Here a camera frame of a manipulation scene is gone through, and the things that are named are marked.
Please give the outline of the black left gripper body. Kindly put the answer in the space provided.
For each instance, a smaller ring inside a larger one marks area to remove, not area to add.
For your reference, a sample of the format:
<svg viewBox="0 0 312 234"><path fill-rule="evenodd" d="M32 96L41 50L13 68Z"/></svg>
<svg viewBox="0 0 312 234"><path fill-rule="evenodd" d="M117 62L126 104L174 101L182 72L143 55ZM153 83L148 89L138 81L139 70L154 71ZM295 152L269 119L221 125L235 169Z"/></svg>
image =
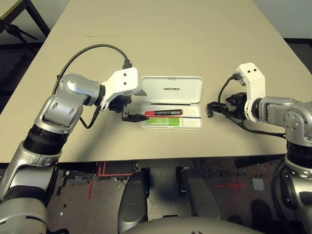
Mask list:
<svg viewBox="0 0 312 234"><path fill-rule="evenodd" d="M109 110L116 113L121 113L123 112L123 108L131 102L131 96L119 95L109 103Z"/></svg>

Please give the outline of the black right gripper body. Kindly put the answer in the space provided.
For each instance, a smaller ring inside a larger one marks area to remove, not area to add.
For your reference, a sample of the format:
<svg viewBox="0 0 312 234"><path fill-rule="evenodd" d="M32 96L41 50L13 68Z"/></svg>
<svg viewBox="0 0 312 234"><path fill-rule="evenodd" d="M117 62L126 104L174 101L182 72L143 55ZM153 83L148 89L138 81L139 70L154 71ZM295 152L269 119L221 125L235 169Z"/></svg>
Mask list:
<svg viewBox="0 0 312 234"><path fill-rule="evenodd" d="M233 94L230 97L225 99L232 107L233 110L229 111L229 117L235 119L246 119L244 108L247 101L247 94L244 92L239 92Z"/></svg>

